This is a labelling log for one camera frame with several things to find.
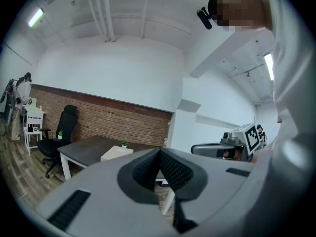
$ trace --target brick wall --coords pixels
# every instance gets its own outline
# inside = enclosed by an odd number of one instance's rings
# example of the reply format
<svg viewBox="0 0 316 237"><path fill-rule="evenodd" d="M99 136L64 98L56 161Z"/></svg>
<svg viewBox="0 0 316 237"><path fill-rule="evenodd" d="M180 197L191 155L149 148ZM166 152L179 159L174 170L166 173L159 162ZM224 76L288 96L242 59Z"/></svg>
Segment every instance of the brick wall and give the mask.
<svg viewBox="0 0 316 237"><path fill-rule="evenodd" d="M72 141L101 135L154 146L166 145L171 113L86 94L32 85L31 97L42 106L43 127L55 137L61 112L68 104L78 107Z"/></svg>

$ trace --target black office chair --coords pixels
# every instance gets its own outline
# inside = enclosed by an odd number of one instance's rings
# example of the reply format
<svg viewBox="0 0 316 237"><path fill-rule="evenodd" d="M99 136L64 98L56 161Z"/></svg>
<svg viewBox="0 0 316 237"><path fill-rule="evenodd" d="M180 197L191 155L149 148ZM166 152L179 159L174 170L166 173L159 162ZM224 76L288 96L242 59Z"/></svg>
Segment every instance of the black office chair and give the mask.
<svg viewBox="0 0 316 237"><path fill-rule="evenodd" d="M71 143L70 136L73 132L73 129L77 123L78 117L76 116L77 107L73 105L66 105L64 111L60 115L59 124L56 129L56 139L49 139L48 132L51 131L48 128L42 128L40 131L45 132L45 139L37 142L39 150L43 155L49 157L44 158L42 163L45 164L45 161L52 161L51 167L47 170L45 177L49 178L49 172L54 166L61 165L60 153L58 148L68 145ZM60 130L63 130L63 137L61 140L57 139L57 135Z"/></svg>

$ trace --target gray desk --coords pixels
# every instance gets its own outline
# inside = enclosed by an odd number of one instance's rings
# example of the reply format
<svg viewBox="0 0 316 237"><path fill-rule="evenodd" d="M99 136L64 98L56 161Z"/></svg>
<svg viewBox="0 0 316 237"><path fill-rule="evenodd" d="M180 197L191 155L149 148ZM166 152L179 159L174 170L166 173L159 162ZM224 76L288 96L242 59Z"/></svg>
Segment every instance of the gray desk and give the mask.
<svg viewBox="0 0 316 237"><path fill-rule="evenodd" d="M68 161L71 161L84 168L89 167L95 163L100 162L102 155L104 155L113 146L120 146L120 143L121 141L119 140L96 135L88 139L80 140L58 148L65 179L68 180L71 178ZM128 148L131 148L134 150L134 152L137 152L145 149L155 148L155 146L128 143ZM161 171L159 171L156 181L162 181L163 183L166 183ZM174 192L170 189L167 200L162 208L163 215L167 213L173 199Z"/></svg>

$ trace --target ceiling light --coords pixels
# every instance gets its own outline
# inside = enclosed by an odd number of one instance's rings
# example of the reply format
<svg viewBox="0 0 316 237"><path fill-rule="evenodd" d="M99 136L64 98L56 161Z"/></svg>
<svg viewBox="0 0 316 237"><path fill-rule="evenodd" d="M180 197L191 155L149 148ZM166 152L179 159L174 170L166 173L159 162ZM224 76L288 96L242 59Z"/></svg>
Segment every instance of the ceiling light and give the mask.
<svg viewBox="0 0 316 237"><path fill-rule="evenodd" d="M273 80L274 79L274 75L273 75L273 60L272 60L272 55L270 53L266 54L264 56L265 60L266 60L266 64L269 70L269 74L270 74L270 79Z"/></svg>
<svg viewBox="0 0 316 237"><path fill-rule="evenodd" d="M43 11L41 9L39 9L34 16L31 18L31 20L29 21L29 27L32 27L36 21L38 21L38 19L43 15Z"/></svg>

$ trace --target white table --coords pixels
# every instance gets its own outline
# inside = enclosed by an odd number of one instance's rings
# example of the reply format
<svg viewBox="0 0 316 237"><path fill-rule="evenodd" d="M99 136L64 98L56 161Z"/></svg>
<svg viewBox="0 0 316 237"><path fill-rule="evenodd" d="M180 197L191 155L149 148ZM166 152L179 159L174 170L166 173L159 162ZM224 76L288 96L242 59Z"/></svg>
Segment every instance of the white table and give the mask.
<svg viewBox="0 0 316 237"><path fill-rule="evenodd" d="M42 140L42 132L40 131L28 131L29 124L38 125L38 128L42 128L43 115L46 113L36 107L36 99L30 105L23 105L23 131L24 131L24 142L29 156L31 156L30 149L37 148L37 146L30 146L31 135L36 135L37 141Z"/></svg>

